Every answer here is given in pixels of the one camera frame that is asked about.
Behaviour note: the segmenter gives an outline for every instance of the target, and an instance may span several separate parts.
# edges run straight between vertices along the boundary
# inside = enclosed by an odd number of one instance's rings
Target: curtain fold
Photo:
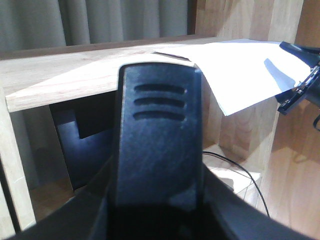
[[[186,35],[187,9],[188,0],[1,0],[0,57],[1,51]],[[49,108],[11,117],[28,187],[64,177]]]

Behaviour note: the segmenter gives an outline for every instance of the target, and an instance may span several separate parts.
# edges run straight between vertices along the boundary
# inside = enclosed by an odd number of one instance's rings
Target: black object
[[[113,157],[79,195],[12,240],[311,239],[249,206],[203,165],[199,70],[124,66],[117,99]]]
[[[281,103],[278,111],[286,115],[304,99],[320,107],[320,48],[287,42],[282,42],[280,47],[306,63],[311,68],[311,73],[294,91],[288,90],[276,96]]]
[[[74,190],[86,185],[112,154],[116,92],[50,105]]]
[[[320,128],[318,127],[319,121],[320,121],[320,114],[315,118],[312,125],[317,131],[320,132]]]

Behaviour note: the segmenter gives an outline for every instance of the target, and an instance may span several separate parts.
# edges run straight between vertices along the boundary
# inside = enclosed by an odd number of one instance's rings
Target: white paper
[[[197,64],[228,116],[296,87],[310,74],[308,65],[282,50],[279,44],[238,39],[157,52]]]

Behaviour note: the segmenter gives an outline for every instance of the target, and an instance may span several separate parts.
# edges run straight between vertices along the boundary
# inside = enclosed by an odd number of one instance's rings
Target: black cable
[[[320,120],[320,114],[315,118],[313,122],[313,127],[320,132],[320,128],[317,127],[319,120]]]
[[[249,175],[249,177],[251,178],[253,184],[255,185],[255,187],[256,187],[256,189],[257,189],[257,191],[258,191],[258,193],[259,193],[259,195],[260,195],[260,197],[261,197],[261,200],[262,200],[262,202],[263,202],[263,205],[264,205],[266,214],[267,214],[267,216],[270,218],[269,210],[268,210],[268,207],[267,207],[265,198],[264,198],[264,196],[262,195],[262,192],[260,191],[260,188],[258,187],[256,181],[254,180],[254,178],[251,176],[250,172],[249,172],[247,169],[245,169],[245,168],[244,168],[243,166],[241,166],[239,163],[237,163],[237,162],[235,162],[235,161],[233,161],[233,160],[231,160],[231,159],[229,159],[229,158],[227,158],[227,157],[225,157],[225,156],[222,156],[222,155],[220,155],[220,154],[218,154],[218,153],[215,153],[215,152],[212,152],[212,151],[203,151],[202,153],[205,154],[205,155],[211,155],[211,156],[214,156],[214,157],[216,157],[216,158],[220,158],[221,160],[223,160],[223,161],[225,161],[225,162],[229,162],[229,163],[237,166],[237,167],[240,168],[241,170],[245,171],[245,172]]]

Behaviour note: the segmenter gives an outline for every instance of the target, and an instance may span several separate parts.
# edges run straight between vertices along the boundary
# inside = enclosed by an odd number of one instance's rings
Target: wooden panel
[[[6,239],[15,235],[15,229],[11,221],[6,199],[0,183],[0,239]]]
[[[196,33],[232,39],[292,42],[296,37],[303,2],[203,0],[197,6],[199,22],[196,24]],[[245,164],[250,169],[265,169],[278,119],[275,99],[268,99],[230,116],[219,116],[219,112],[215,111],[218,107],[214,107],[217,105],[214,98],[209,105],[212,112],[208,115],[206,129],[216,133],[206,132],[207,140],[246,159]]]
[[[320,47],[320,1],[305,0],[296,43]],[[302,102],[280,115],[261,190],[273,219],[320,239],[320,132],[312,127],[319,110]],[[259,201],[257,207],[263,211]]]
[[[14,112],[113,91],[117,89],[119,68],[124,64],[167,62],[194,65],[187,60],[151,54],[155,49],[226,39],[194,38],[185,36],[185,41],[122,48],[111,48],[113,45],[109,44],[110,49],[1,60],[0,78],[7,107],[10,112]]]
[[[304,0],[296,35],[297,44],[320,48],[320,1]]]
[[[303,0],[274,0],[269,41],[294,43]]]
[[[223,117],[223,112],[220,109],[218,102],[211,91],[209,83],[203,77],[202,84],[203,94],[203,146],[207,148],[211,145],[218,144],[220,138],[220,128]]]
[[[0,116],[1,162],[20,228],[25,229],[35,223],[35,216],[1,82]]]

